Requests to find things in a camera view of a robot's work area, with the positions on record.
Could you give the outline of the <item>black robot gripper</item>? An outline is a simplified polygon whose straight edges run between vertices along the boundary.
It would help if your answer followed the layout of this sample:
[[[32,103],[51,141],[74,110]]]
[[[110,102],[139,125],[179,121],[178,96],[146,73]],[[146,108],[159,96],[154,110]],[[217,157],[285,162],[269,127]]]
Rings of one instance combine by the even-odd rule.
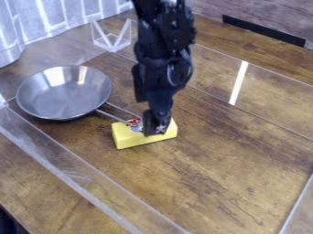
[[[147,102],[143,112],[143,134],[165,134],[171,121],[174,95],[193,76],[193,61],[188,58],[141,58],[131,69],[135,100]]]

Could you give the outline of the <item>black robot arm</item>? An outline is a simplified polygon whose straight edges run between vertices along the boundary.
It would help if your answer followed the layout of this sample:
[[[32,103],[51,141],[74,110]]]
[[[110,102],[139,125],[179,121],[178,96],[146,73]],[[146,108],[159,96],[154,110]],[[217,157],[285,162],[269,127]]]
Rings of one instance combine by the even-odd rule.
[[[143,134],[166,133],[173,98],[193,77],[190,45],[196,42],[194,16],[185,0],[131,0],[137,13],[133,67],[135,100],[143,112]]]

